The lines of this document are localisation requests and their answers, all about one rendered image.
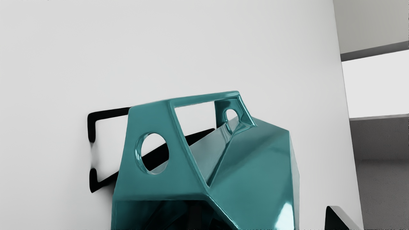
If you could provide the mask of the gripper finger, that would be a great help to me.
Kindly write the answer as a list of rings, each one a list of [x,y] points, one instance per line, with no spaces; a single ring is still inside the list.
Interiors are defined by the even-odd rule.
[[[362,230],[339,206],[327,206],[325,230]]]

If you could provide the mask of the teal faceted mug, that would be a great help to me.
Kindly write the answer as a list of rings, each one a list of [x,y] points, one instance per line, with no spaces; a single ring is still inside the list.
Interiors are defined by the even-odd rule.
[[[175,109],[213,102],[216,129],[189,145]],[[237,91],[129,109],[111,230],[296,230],[299,173],[288,130]]]

